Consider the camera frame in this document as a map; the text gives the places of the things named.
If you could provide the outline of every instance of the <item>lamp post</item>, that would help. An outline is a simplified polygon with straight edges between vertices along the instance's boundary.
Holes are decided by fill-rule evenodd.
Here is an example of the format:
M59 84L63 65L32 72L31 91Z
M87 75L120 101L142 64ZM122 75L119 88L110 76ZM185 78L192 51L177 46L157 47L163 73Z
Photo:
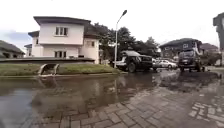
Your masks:
M119 21L121 20L121 18L127 13L127 10L124 10L124 12L122 13L121 17L119 18L119 20L117 21L116 24L116 42L115 42L115 49L114 49L114 68L117 67L117 26Z

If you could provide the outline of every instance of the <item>grass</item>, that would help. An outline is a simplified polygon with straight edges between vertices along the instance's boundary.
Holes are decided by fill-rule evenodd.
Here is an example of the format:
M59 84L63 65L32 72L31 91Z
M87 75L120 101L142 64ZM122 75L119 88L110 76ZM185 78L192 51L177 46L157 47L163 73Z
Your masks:
M0 64L0 76L34 76L39 64Z
M59 75L73 74L98 74L98 73L120 73L119 70L106 65L98 64L62 64L59 67Z

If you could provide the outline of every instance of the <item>puddle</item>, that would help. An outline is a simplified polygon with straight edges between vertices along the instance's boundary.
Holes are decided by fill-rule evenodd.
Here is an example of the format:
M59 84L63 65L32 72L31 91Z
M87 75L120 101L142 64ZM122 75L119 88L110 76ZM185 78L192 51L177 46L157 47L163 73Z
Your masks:
M218 75L211 72L163 71L122 76L1 80L0 121L15 123L27 115L54 116L66 111L89 113L109 104L137 100L156 92L158 87L188 93L199 91L218 79Z

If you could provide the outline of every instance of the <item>flooded street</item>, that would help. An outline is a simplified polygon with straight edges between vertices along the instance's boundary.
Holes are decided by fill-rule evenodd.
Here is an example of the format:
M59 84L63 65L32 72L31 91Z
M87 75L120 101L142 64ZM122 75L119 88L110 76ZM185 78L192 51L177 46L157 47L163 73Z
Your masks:
M217 73L0 80L0 128L224 127Z

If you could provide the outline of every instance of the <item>overcast sky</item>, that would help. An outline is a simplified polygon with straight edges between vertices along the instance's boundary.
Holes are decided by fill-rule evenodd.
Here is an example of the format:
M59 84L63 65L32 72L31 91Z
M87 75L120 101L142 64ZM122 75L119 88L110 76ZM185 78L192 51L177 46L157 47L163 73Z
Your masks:
M33 16L83 18L115 28L127 9L119 27L128 27L138 40L196 38L218 46L212 21L223 5L224 0L1 0L0 40L20 48L31 43L27 32L39 29Z

